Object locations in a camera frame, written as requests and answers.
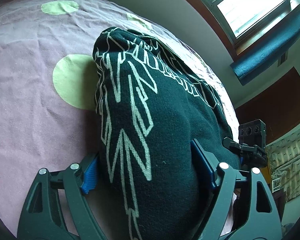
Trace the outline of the black patterned sweater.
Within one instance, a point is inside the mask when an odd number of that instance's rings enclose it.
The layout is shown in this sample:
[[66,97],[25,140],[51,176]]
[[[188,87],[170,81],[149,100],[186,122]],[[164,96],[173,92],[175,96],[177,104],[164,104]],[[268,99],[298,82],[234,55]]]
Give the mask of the black patterned sweater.
[[98,168],[115,239],[191,239],[210,195],[190,142],[239,168],[217,91],[159,39],[111,27],[93,59]]

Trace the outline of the patterned beige cloth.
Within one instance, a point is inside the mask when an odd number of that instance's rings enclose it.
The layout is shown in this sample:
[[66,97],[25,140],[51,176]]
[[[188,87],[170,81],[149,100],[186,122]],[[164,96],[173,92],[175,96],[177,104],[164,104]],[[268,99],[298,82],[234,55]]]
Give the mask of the patterned beige cloth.
[[300,128],[266,147],[273,187],[286,193],[289,202],[300,196]]

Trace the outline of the brown wooden door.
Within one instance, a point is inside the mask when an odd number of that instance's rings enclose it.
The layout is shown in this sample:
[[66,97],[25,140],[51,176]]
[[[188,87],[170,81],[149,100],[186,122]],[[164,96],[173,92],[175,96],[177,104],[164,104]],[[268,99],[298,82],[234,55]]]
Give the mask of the brown wooden door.
[[266,90],[235,109],[240,124],[256,119],[266,124],[266,144],[300,124],[300,75],[291,68]]

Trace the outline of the teal curtain right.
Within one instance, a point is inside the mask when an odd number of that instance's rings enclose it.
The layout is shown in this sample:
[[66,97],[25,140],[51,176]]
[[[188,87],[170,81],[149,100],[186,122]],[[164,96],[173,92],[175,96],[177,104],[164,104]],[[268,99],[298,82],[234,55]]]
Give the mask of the teal curtain right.
[[245,86],[267,70],[300,37],[300,7],[283,19],[283,23],[262,36],[248,52],[230,64],[241,85]]

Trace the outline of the pink dotted bed sheet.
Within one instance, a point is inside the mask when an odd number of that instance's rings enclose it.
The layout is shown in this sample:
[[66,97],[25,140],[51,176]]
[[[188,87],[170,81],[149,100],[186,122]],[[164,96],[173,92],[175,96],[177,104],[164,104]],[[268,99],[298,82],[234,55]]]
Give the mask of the pink dotted bed sheet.
[[114,210],[100,179],[93,49],[111,27],[159,39],[218,93],[232,137],[238,121],[217,75],[162,26],[106,0],[3,0],[0,3],[0,217],[17,236],[21,211],[41,168],[61,171],[97,156],[87,202],[114,238]]

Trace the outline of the window with white frame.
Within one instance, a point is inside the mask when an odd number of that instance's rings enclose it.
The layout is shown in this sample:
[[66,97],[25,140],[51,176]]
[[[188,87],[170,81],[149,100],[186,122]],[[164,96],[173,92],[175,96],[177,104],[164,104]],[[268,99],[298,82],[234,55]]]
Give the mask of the window with white frame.
[[300,9],[298,0],[185,0],[237,61]]

